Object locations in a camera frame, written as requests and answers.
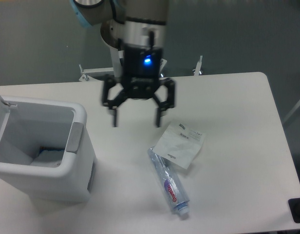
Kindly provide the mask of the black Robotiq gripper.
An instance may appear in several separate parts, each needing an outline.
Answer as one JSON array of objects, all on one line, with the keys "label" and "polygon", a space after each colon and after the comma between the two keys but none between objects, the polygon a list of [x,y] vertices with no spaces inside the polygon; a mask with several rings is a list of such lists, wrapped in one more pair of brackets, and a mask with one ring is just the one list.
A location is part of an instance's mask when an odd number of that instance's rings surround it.
[{"label": "black Robotiq gripper", "polygon": [[[154,100],[157,105],[156,127],[161,126],[161,117],[164,113],[176,106],[176,82],[172,78],[164,78],[159,81],[162,55],[162,48],[124,46],[123,76],[120,81],[122,90],[114,99],[109,99],[109,91],[118,82],[115,77],[105,75],[101,94],[102,106],[107,107],[112,115],[113,127],[117,127],[117,109],[128,98],[152,98]],[[165,100],[163,101],[156,94],[160,87],[164,87],[166,90]]]}]

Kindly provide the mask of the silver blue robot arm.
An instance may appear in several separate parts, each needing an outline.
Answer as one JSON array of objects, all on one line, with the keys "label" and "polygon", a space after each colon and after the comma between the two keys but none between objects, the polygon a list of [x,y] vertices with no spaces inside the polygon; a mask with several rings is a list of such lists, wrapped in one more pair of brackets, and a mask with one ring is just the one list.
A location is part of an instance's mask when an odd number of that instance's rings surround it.
[{"label": "silver blue robot arm", "polygon": [[72,0],[71,7],[83,27],[101,25],[106,44],[116,49],[114,75],[104,79],[101,102],[117,125],[117,109],[127,99],[153,99],[155,124],[175,107],[176,83],[161,79],[161,66],[169,12],[167,0]]}]

